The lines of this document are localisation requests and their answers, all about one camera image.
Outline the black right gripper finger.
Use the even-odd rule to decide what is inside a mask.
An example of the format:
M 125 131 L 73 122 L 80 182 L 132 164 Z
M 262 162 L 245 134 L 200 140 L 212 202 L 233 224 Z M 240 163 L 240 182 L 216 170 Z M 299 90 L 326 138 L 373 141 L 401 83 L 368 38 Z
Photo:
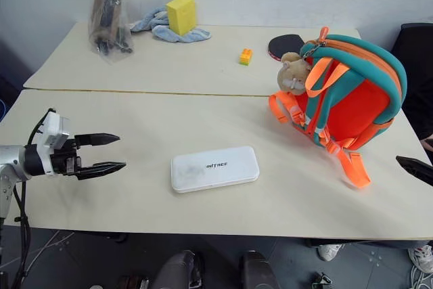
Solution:
M 432 166 L 415 158 L 396 156 L 396 161 L 409 174 L 433 186 L 433 168 Z

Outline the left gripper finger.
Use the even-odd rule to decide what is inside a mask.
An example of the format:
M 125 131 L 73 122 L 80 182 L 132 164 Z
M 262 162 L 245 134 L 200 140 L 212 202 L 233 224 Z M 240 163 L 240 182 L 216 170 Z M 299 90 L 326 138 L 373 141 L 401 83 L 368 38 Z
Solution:
M 88 167 L 80 167 L 75 176 L 78 180 L 103 177 L 124 168 L 125 162 L 101 162 Z
M 81 146 L 104 146 L 120 140 L 119 136 L 109 133 L 91 133 L 75 135 L 75 144 Z

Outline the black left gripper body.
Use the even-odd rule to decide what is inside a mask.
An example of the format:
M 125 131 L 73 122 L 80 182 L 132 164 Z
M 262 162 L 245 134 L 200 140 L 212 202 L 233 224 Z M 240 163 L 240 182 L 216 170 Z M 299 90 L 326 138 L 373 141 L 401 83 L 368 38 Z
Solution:
M 50 155 L 53 171 L 56 174 L 76 175 L 81 169 L 81 157 L 77 150 L 82 146 L 83 136 L 76 135 L 67 139 L 60 149 L 55 149 Z

